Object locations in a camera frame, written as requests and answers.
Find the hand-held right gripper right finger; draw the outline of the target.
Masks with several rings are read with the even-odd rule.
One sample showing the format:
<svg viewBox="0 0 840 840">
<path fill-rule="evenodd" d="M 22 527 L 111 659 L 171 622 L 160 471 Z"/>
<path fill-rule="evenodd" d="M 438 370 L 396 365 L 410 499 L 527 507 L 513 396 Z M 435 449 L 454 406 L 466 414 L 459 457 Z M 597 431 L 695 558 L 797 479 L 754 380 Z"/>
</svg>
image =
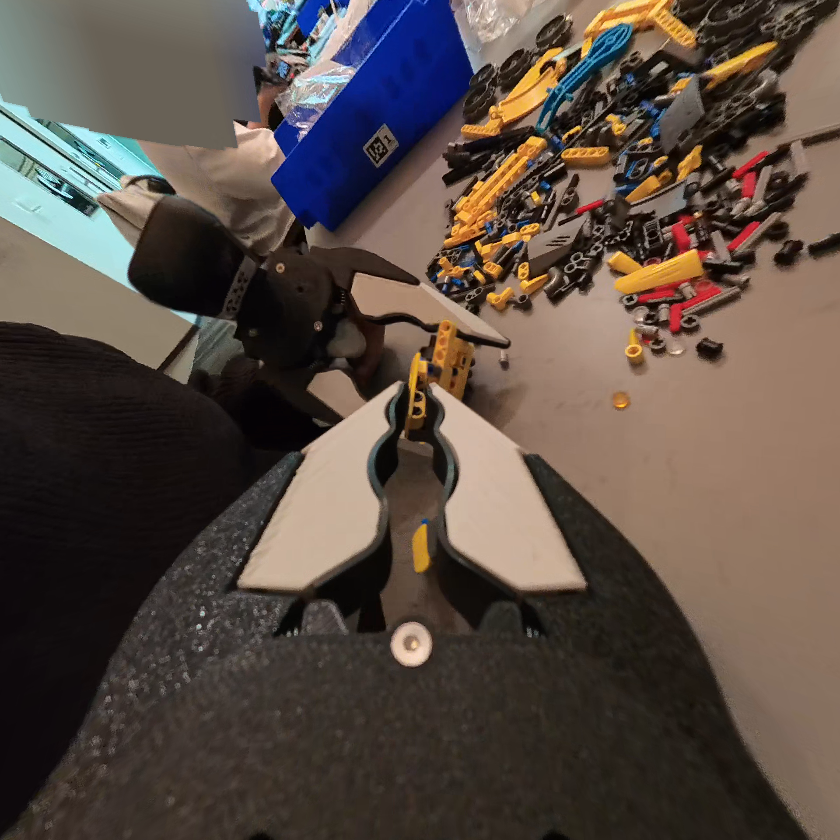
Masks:
<svg viewBox="0 0 840 840">
<path fill-rule="evenodd" d="M 581 567 L 519 445 L 441 385 L 427 388 L 427 432 L 442 490 L 434 567 L 456 612 L 480 621 L 497 602 L 584 592 Z"/>
</svg>

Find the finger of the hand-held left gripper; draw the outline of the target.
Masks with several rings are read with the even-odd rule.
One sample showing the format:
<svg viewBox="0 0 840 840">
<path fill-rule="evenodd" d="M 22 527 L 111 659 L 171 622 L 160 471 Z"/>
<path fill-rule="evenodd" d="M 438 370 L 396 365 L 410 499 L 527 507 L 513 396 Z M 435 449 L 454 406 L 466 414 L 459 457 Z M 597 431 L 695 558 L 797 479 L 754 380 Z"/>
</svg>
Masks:
<svg viewBox="0 0 840 840">
<path fill-rule="evenodd" d="M 263 364 L 262 375 L 292 407 L 327 426 L 336 425 L 368 403 L 349 369 L 301 367 L 282 370 Z"/>
<path fill-rule="evenodd" d="M 378 276 L 356 273 L 350 284 L 350 298 L 368 322 L 387 326 L 405 322 L 436 333 L 448 322 L 457 336 L 474 345 L 507 350 L 511 341 L 481 317 L 447 299 L 428 284 L 408 284 Z"/>
</svg>

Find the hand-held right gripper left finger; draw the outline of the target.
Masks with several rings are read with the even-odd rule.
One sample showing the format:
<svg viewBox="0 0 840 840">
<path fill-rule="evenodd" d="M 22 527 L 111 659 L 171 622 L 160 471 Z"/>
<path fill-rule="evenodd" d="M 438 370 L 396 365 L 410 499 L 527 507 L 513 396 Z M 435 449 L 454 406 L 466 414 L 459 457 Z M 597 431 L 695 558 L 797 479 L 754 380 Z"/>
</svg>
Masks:
<svg viewBox="0 0 840 840">
<path fill-rule="evenodd" d="M 245 592 L 376 600 L 392 567 L 384 486 L 396 470 L 407 389 L 396 382 L 307 446 L 237 579 Z"/>
</svg>

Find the yellow toy brick frame assembly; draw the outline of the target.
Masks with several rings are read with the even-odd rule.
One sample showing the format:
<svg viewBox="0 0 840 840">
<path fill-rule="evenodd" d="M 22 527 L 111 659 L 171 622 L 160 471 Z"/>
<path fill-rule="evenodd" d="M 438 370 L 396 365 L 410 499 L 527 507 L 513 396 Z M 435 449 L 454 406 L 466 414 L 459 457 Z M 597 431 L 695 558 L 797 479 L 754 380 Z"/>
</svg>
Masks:
<svg viewBox="0 0 840 840">
<path fill-rule="evenodd" d="M 475 345 L 458 336 L 457 326 L 441 321 L 429 345 L 418 351 L 407 379 L 408 408 L 405 439 L 419 442 L 427 420 L 427 388 L 439 385 L 447 394 L 463 401 L 475 365 Z"/>
</svg>

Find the person's left forearm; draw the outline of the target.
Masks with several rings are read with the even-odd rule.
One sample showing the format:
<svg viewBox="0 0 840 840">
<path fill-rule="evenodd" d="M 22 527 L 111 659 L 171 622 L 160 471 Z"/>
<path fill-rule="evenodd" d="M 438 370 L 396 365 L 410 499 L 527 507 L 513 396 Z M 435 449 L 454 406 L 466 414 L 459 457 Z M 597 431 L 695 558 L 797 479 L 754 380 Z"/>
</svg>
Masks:
<svg viewBox="0 0 840 840">
<path fill-rule="evenodd" d="M 321 433 L 243 355 L 183 384 L 105 343 L 2 322 L 2 833 L 163 573 Z"/>
</svg>

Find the person's left hand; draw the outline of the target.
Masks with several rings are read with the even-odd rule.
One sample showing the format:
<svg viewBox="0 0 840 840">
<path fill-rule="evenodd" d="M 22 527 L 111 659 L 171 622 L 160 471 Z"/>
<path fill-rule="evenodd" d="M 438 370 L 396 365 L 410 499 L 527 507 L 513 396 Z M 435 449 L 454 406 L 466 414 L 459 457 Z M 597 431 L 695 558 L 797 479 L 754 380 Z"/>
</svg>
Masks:
<svg viewBox="0 0 840 840">
<path fill-rule="evenodd" d="M 385 327 L 365 318 L 342 319 L 328 345 L 335 360 L 348 366 L 357 389 L 366 393 L 377 371 L 385 347 Z"/>
</svg>

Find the blue plastic bin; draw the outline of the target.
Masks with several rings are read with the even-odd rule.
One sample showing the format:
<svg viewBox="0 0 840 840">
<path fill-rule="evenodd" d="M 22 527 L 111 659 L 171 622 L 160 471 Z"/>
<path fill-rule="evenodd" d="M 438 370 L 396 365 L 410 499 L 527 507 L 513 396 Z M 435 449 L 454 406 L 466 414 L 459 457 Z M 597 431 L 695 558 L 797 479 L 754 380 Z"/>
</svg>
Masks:
<svg viewBox="0 0 840 840">
<path fill-rule="evenodd" d="M 305 228 L 334 231 L 466 94 L 472 69 L 446 1 L 373 2 L 292 94 L 271 181 Z"/>
</svg>

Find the pile of toy brick parts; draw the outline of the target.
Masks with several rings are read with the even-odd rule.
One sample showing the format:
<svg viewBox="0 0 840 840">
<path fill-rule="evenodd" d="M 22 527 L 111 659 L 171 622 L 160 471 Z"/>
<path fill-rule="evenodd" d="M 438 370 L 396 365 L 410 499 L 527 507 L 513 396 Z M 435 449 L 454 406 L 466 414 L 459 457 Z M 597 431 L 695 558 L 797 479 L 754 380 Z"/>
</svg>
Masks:
<svg viewBox="0 0 840 840">
<path fill-rule="evenodd" d="M 681 334 L 738 300 L 765 241 L 790 266 L 838 250 L 805 245 L 785 215 L 808 181 L 812 131 L 730 165 L 786 118 L 781 73 L 838 2 L 620 2 L 581 42 L 560 15 L 534 46 L 479 68 L 461 141 L 443 153 L 434 288 L 466 313 L 530 309 L 586 292 L 605 263 L 634 326 L 630 364 L 681 354 Z"/>
</svg>

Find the clear plastic bags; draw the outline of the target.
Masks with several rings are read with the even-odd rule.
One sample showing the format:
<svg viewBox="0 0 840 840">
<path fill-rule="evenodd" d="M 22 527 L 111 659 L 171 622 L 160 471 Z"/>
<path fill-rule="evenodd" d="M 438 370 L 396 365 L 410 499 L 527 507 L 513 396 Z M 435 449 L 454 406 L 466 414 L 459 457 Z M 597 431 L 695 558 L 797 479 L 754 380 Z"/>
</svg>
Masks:
<svg viewBox="0 0 840 840">
<path fill-rule="evenodd" d="M 471 49 L 492 43 L 523 23 L 535 10 L 563 12 L 566 1 L 449 1 L 458 31 Z"/>
</svg>

